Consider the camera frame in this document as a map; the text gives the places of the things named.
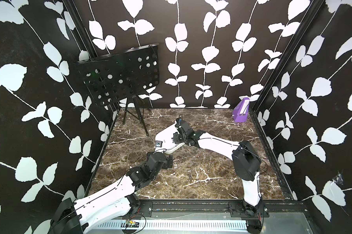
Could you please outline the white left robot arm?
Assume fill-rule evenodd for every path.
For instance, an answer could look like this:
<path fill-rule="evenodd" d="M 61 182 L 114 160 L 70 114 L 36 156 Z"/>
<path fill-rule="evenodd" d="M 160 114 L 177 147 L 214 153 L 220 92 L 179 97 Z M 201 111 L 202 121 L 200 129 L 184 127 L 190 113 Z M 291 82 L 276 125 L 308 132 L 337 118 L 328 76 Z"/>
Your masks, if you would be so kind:
<path fill-rule="evenodd" d="M 82 199 L 62 201 L 54 214 L 50 234 L 87 234 L 96 226 L 139 211 L 135 192 L 156 179 L 161 169 L 172 168 L 173 157 L 166 148 L 147 153 L 147 161 L 131 168 L 110 186 Z"/>

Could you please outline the white plastic storage box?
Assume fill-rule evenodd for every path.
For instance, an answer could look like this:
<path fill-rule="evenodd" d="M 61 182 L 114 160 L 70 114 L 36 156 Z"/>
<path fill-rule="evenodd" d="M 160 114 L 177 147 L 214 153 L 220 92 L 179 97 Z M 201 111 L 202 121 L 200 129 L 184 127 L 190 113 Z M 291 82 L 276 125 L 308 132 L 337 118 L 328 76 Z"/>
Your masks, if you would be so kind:
<path fill-rule="evenodd" d="M 174 143 L 174 133 L 178 133 L 175 123 L 159 132 L 155 136 L 155 151 L 170 155 L 179 149 L 183 144 Z"/>

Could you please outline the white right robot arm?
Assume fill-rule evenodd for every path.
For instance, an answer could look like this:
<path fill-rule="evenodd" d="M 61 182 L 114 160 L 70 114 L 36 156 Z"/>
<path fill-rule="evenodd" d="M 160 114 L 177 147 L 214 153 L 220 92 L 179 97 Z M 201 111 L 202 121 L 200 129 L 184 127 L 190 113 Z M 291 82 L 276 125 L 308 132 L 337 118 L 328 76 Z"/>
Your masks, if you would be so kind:
<path fill-rule="evenodd" d="M 176 119 L 175 128 L 177 129 L 177 133 L 173 136 L 175 143 L 210 150 L 232 160 L 234 171 L 242 180 L 244 201 L 252 207 L 259 204 L 261 201 L 259 175 L 262 160 L 250 142 L 229 141 L 202 130 L 194 131 L 181 117 Z"/>

